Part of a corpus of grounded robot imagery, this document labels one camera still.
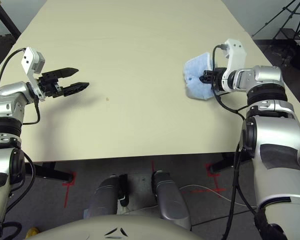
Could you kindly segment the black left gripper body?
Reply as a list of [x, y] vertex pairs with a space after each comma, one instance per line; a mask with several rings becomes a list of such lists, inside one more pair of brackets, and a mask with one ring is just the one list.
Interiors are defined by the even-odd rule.
[[38, 86], [45, 93], [46, 97], [57, 98], [63, 95], [63, 88], [58, 84], [60, 77], [57, 71], [41, 74], [41, 77], [38, 79]]

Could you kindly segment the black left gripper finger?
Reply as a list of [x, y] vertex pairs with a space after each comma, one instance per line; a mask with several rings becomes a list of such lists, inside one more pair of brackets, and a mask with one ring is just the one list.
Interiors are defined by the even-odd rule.
[[70, 95], [79, 93], [85, 90], [90, 85], [89, 82], [76, 82], [63, 88], [63, 96], [68, 97]]
[[79, 70], [77, 68], [73, 68], [73, 67], [65, 67], [65, 68], [61, 68], [61, 69], [57, 69], [55, 71], [55, 76], [59, 79], [59, 78], [67, 78], [70, 77], [74, 74], [76, 74]]

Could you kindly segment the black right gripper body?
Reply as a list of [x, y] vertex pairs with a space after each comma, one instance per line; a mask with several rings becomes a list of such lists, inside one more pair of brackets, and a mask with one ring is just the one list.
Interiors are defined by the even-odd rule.
[[213, 71], [213, 82], [212, 88], [215, 91], [224, 91], [222, 87], [222, 79], [223, 79], [223, 74], [225, 73], [226, 68], [225, 67], [216, 67]]

